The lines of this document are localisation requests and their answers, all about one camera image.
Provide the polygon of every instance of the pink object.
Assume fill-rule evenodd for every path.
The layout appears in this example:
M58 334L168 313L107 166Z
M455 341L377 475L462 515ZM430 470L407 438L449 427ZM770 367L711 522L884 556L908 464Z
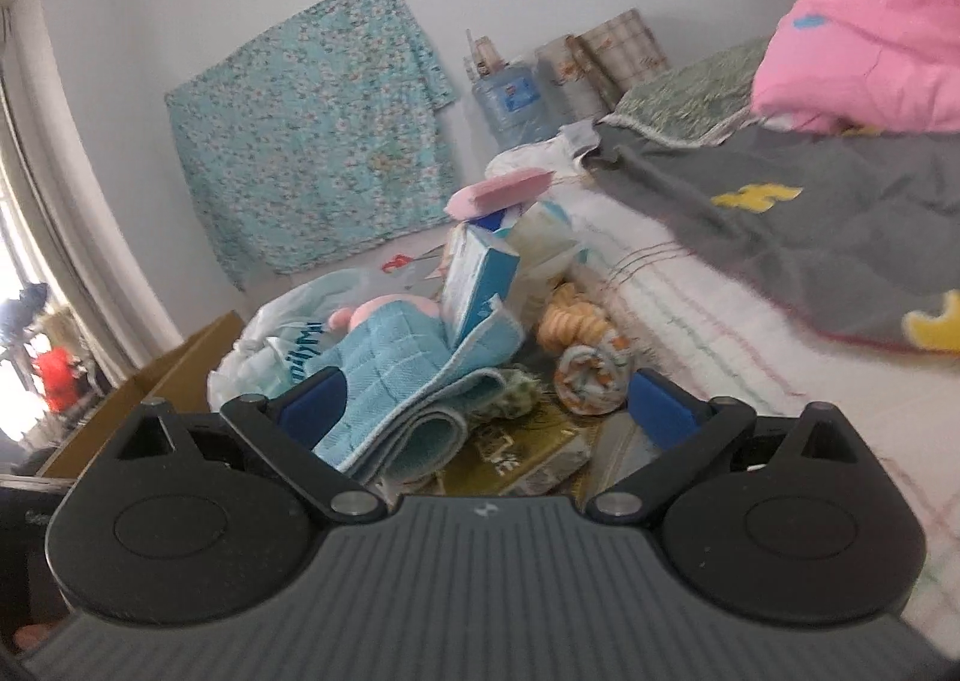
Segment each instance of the pink object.
M960 131L960 0L800 0L754 80L799 131Z
M344 327L347 328L347 331L353 331L363 321L370 318L375 310L380 309L384 304L390 304L390 302L409 302L424 315L429 315L431 318L440 318L440 306L433 299L416 297L413 294L387 294L383 297L371 299L357 308L341 307L326 319L326 324L333 331Z
M550 187L553 172L538 167L517 169L461 188L443 209L455 221L482 218L492 212L531 202Z

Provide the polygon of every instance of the floral fabric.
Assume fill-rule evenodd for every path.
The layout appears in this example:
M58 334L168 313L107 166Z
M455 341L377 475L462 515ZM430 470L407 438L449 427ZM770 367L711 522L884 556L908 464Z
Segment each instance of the floral fabric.
M325 0L167 95L194 205L234 283L448 221L454 100L403 0Z

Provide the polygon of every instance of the blue cloth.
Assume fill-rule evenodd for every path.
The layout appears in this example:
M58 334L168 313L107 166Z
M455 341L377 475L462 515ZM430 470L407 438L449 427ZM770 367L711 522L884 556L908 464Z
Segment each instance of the blue cloth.
M409 302L385 304L305 365L347 376L347 410L315 454L361 483L407 483L443 468L467 439L464 415L502 393L503 374L493 368L523 337L498 299L456 350L439 319Z
M326 0L167 95L213 249L242 285L448 221L454 100L403 0Z

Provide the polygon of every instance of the pink pouch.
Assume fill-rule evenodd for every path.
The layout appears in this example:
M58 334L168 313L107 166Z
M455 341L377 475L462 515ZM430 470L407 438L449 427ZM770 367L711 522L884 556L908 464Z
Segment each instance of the pink pouch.
M500 209L531 202L550 187L553 172L538 167L517 169L461 188L443 211L455 221L482 218Z

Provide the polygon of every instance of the green patterned cloth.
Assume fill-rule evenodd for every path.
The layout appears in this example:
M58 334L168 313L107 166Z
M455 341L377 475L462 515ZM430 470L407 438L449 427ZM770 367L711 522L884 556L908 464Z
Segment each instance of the green patterned cloth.
M750 92L769 41L752 40L636 85L601 123L671 148L719 145L754 120Z

